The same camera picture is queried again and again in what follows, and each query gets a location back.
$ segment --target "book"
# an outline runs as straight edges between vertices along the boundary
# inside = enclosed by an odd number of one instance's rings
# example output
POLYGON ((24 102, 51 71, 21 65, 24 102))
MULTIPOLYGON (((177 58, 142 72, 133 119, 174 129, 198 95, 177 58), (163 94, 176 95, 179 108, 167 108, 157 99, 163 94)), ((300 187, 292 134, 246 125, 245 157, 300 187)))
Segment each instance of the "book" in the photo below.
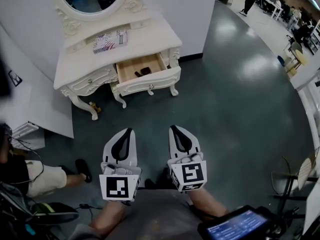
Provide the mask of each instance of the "book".
POLYGON ((108 32, 95 38, 93 53, 101 53, 128 43, 128 33, 125 29, 108 32))

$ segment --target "mirror frame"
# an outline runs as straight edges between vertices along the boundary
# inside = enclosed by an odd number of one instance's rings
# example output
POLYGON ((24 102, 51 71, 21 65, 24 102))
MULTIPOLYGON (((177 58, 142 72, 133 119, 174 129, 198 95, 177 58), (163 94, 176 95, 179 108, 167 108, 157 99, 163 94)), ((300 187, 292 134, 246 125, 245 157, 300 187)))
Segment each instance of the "mirror frame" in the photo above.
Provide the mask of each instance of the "mirror frame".
POLYGON ((124 2, 125 0, 116 0, 107 9, 94 12, 94 13, 81 12, 79 10, 76 10, 72 8, 65 0, 55 0, 55 5, 65 14, 79 21, 97 21, 97 20, 105 19, 106 17, 113 14, 124 4, 124 2))

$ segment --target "black baseboard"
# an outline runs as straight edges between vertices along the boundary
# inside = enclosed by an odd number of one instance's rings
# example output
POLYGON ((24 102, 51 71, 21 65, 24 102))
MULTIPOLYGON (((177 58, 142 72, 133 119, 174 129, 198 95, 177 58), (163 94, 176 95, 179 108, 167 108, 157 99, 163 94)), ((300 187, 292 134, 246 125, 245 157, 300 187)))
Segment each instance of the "black baseboard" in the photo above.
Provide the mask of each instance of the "black baseboard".
POLYGON ((201 59, 204 56, 204 53, 196 53, 196 54, 191 54, 191 55, 187 55, 187 56, 182 56, 179 59, 179 63, 181 62, 188 62, 188 61, 192 61, 192 60, 197 60, 197 59, 201 59))

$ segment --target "curved furniture leg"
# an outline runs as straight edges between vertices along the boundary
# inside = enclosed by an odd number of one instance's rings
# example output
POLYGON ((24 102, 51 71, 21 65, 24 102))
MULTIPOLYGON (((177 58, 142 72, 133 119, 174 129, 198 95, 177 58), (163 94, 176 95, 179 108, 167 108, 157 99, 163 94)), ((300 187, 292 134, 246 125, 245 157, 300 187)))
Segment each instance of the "curved furniture leg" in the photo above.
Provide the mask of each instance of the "curved furniture leg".
POLYGON ((125 109, 127 107, 127 103, 123 98, 120 97, 120 93, 118 91, 113 93, 113 96, 117 102, 122 103, 122 107, 125 109))
POLYGON ((76 94, 74 94, 69 88, 63 87, 61 88, 61 91, 64 96, 69 97, 69 99, 72 101, 72 103, 77 106, 79 109, 88 111, 92 114, 92 120, 98 120, 98 114, 95 111, 95 109, 90 106, 89 104, 83 102, 76 94))
POLYGON ((179 92, 175 89, 175 85, 170 86, 170 92, 172 96, 177 96, 179 94, 179 92))

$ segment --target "black shirt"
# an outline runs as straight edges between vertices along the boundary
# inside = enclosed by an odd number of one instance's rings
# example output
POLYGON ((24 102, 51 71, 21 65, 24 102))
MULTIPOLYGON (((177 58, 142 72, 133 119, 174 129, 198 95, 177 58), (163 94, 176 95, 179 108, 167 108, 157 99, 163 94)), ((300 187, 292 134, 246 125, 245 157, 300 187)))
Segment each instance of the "black shirt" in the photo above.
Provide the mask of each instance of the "black shirt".
MULTIPOLYGON (((0 163, 0 181, 11 184, 29 181, 28 168, 23 155, 8 154, 8 161, 0 163)), ((26 195, 29 188, 29 182, 12 184, 18 188, 23 195, 26 195)))

